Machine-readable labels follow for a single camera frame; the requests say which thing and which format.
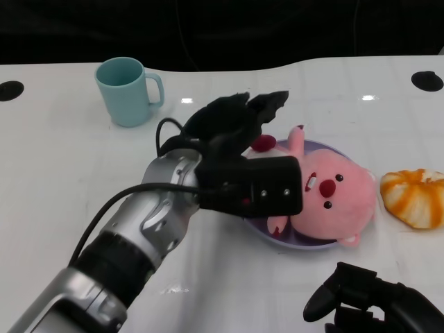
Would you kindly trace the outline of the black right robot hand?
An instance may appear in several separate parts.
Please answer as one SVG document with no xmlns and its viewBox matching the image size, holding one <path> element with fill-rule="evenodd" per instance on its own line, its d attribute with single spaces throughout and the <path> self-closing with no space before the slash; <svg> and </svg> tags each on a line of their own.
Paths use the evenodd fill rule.
<svg viewBox="0 0 444 333">
<path fill-rule="evenodd" d="M 442 332 L 443 313 L 419 291 L 339 262 L 303 310 L 311 323 L 334 312 L 326 332 Z"/>
</svg>

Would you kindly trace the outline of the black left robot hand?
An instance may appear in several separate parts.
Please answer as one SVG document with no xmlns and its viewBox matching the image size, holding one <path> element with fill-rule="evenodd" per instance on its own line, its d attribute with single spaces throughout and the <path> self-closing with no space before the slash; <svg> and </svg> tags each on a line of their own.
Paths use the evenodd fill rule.
<svg viewBox="0 0 444 333">
<path fill-rule="evenodd" d="M 236 159 L 261 135 L 262 125 L 274 120 L 288 97 L 288 91 L 253 99 L 248 92 L 220 97 L 186 122 L 185 134 L 205 160 Z"/>
</svg>

